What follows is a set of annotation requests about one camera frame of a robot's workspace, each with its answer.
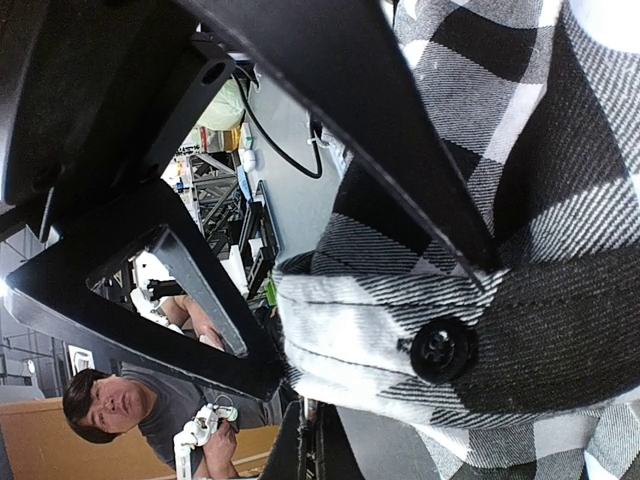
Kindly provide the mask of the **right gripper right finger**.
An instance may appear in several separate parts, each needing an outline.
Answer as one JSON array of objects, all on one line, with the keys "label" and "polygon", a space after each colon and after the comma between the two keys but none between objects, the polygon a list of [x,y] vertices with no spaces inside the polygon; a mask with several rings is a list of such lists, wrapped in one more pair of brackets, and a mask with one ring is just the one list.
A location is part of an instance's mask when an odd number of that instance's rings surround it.
[{"label": "right gripper right finger", "polygon": [[319,478],[364,480],[334,405],[319,404]]}]

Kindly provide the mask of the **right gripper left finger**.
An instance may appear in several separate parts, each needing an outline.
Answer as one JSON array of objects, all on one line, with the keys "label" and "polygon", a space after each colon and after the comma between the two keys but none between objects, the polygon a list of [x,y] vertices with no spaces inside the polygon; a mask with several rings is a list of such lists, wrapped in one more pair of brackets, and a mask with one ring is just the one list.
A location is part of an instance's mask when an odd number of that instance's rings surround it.
[{"label": "right gripper left finger", "polygon": [[260,480],[300,480],[305,478],[303,403],[296,400],[285,411],[275,443]]}]

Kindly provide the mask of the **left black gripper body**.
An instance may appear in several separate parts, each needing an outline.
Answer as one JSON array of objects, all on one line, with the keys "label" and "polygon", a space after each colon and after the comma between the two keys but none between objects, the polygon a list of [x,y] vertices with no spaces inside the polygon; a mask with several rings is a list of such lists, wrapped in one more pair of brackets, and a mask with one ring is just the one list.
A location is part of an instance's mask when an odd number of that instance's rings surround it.
[{"label": "left black gripper body", "polygon": [[234,68],[177,1],[1,5],[1,231],[158,177]]}]

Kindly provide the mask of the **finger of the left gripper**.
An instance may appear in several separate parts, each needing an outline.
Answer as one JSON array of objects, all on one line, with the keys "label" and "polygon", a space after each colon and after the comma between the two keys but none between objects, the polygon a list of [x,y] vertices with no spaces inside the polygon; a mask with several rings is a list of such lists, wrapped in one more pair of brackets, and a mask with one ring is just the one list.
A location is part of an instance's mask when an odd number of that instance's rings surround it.
[{"label": "finger of the left gripper", "polygon": [[[153,279],[131,309],[100,295],[120,267],[156,257],[205,311],[223,339],[216,349],[170,326]],[[68,343],[256,400],[271,399],[283,365],[269,336],[210,250],[180,197],[163,180],[141,185],[73,221],[62,238],[6,277],[7,311]]]},{"label": "finger of the left gripper", "polygon": [[376,1],[187,1],[351,149],[469,273],[501,261]]}]

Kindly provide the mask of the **black white plaid shirt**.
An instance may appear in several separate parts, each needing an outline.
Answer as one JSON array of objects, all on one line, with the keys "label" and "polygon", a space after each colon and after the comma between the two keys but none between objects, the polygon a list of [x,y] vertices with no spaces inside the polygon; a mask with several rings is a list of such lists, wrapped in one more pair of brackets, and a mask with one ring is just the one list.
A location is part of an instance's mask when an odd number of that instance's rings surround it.
[{"label": "black white plaid shirt", "polygon": [[402,1],[422,105],[276,270],[301,396],[442,479],[639,475],[639,5]]}]

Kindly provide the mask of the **white round brooch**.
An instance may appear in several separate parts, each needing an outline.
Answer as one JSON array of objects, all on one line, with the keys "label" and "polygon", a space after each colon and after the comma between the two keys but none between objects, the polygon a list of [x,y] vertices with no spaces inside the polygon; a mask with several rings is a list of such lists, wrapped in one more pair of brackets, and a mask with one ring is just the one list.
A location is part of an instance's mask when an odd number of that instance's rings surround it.
[{"label": "white round brooch", "polygon": [[302,469],[304,479],[316,478],[316,419],[318,402],[314,399],[303,398],[303,450]]}]

